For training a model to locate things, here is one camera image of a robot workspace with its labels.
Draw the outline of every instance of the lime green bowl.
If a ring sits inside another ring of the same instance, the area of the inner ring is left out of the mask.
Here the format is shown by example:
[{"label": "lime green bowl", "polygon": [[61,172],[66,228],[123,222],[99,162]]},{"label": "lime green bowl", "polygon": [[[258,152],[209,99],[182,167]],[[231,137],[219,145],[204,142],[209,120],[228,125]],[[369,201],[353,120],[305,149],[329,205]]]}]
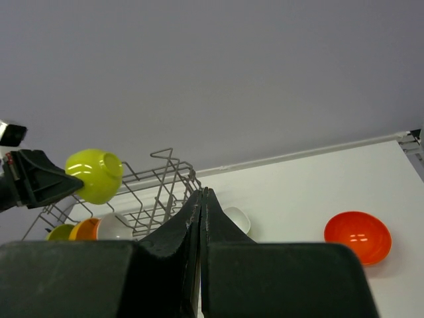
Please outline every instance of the lime green bowl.
[{"label": "lime green bowl", "polygon": [[86,149],[66,161],[66,174],[84,182],[76,193],[92,204],[108,202],[122,184],[122,162],[114,154],[100,149]]},{"label": "lime green bowl", "polygon": [[71,224],[59,225],[48,233],[46,240],[68,240],[73,228]]}]

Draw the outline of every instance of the red bowl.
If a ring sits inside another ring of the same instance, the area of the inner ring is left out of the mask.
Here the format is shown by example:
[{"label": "red bowl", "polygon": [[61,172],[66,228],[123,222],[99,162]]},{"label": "red bowl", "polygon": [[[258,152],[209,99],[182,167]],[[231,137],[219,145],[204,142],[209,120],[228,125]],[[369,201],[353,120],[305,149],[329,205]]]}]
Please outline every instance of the red bowl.
[{"label": "red bowl", "polygon": [[362,265],[381,262],[392,247],[392,237],[383,222],[357,211],[334,216],[325,226],[324,239],[325,242],[349,246]]}]

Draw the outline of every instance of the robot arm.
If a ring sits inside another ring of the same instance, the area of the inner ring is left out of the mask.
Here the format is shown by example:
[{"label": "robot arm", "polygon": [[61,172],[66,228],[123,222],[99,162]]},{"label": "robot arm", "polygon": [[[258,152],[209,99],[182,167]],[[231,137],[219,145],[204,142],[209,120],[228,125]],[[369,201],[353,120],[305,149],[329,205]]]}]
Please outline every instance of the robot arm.
[{"label": "robot arm", "polygon": [[[27,128],[0,121],[0,146],[18,147]],[[29,209],[57,202],[81,189],[81,180],[65,174],[41,150],[10,151],[0,158],[0,212],[14,206]]]}]

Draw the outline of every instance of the yellow bowl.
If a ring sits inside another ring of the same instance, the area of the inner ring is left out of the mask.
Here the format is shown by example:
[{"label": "yellow bowl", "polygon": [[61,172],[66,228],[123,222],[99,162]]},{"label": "yellow bowl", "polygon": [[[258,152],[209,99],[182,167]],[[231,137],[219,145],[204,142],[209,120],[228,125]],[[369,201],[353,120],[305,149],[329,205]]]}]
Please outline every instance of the yellow bowl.
[{"label": "yellow bowl", "polygon": [[73,228],[74,226],[71,224],[59,225],[48,233],[46,240],[68,240]]},{"label": "yellow bowl", "polygon": [[79,222],[69,235],[69,240],[95,240],[95,228],[98,222],[99,219],[95,217]]},{"label": "yellow bowl", "polygon": [[66,160],[65,172],[84,182],[76,193],[92,204],[108,202],[122,184],[124,169],[114,154],[99,149],[87,149]]}]

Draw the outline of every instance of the dish rack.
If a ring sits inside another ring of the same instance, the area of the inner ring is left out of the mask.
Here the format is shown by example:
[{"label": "dish rack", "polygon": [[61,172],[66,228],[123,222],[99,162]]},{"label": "dish rack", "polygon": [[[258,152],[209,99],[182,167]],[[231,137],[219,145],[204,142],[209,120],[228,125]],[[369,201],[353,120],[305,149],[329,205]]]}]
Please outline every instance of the dish rack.
[{"label": "dish rack", "polygon": [[75,225],[110,212],[127,218],[135,240],[149,235],[175,215],[195,190],[201,189],[193,166],[174,158],[172,152],[173,149],[168,148],[151,153],[150,157],[162,160],[164,165],[146,171],[135,172],[128,162],[123,162],[122,186],[106,204],[92,205],[73,195],[72,203],[67,207],[61,204],[63,200],[43,207],[23,240],[35,227],[45,227],[47,235],[58,225]]}]

